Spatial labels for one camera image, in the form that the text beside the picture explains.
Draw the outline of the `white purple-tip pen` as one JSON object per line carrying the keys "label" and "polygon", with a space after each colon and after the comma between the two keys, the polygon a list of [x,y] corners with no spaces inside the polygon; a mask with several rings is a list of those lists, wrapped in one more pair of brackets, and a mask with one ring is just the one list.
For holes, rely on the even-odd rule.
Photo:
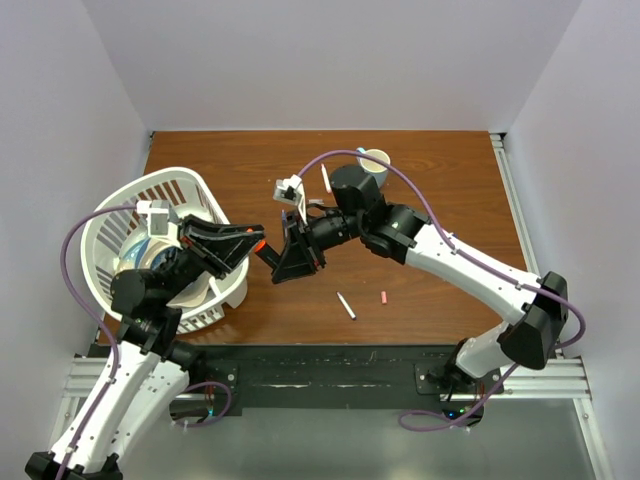
{"label": "white purple-tip pen", "polygon": [[349,318],[355,321],[357,319],[357,315],[355,311],[352,309],[352,307],[350,306],[350,304],[348,303],[348,301],[346,300],[346,298],[342,295],[341,292],[337,292],[336,296],[339,302],[341,303],[341,305],[343,306],[343,308],[345,309],[346,313],[348,314]]}

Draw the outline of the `white pink-tip pen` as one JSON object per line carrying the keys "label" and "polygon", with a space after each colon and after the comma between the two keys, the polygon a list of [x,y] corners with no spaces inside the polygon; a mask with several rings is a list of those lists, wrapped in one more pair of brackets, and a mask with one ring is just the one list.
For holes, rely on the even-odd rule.
{"label": "white pink-tip pen", "polygon": [[325,188],[325,190],[326,190],[326,192],[328,194],[331,194],[332,193],[331,183],[330,183],[330,179],[329,179],[327,168],[324,165],[324,163],[320,164],[320,170],[321,170],[321,175],[322,175],[322,179],[323,179],[324,188]]}

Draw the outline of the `black orange highlighter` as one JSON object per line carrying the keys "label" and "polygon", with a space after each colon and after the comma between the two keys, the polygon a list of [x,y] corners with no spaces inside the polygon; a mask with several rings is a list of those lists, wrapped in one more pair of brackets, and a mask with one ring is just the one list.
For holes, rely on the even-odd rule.
{"label": "black orange highlighter", "polygon": [[263,230],[254,227],[248,227],[246,230],[252,252],[262,260],[271,270],[275,270],[279,265],[280,254],[267,242],[266,235]]}

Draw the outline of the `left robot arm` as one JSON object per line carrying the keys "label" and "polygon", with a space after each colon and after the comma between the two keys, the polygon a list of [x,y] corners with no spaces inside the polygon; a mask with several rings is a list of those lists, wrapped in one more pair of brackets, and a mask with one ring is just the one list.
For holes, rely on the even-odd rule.
{"label": "left robot arm", "polygon": [[173,299],[204,273],[225,278],[264,238],[261,225],[214,224],[189,215],[162,263],[114,276],[111,308],[121,324],[109,337],[105,368],[59,440],[31,455],[29,478],[122,478],[121,464],[174,398],[207,380],[198,349],[175,339],[182,312]]}

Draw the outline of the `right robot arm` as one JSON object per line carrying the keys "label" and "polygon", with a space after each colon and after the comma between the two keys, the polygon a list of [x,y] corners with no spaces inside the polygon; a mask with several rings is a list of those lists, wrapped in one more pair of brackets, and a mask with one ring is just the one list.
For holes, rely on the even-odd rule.
{"label": "right robot arm", "polygon": [[510,363],[546,367],[568,317],[562,276],[539,277],[512,268],[438,232],[429,215],[387,202],[374,177],[359,166],[338,168],[330,184],[335,207],[311,216],[301,178],[277,181],[275,200],[295,208],[285,217],[284,248],[271,260],[273,283],[315,274],[326,264],[326,250],[359,239],[371,253],[434,274],[501,317],[499,326],[460,341],[444,365],[425,372],[436,388],[469,392]]}

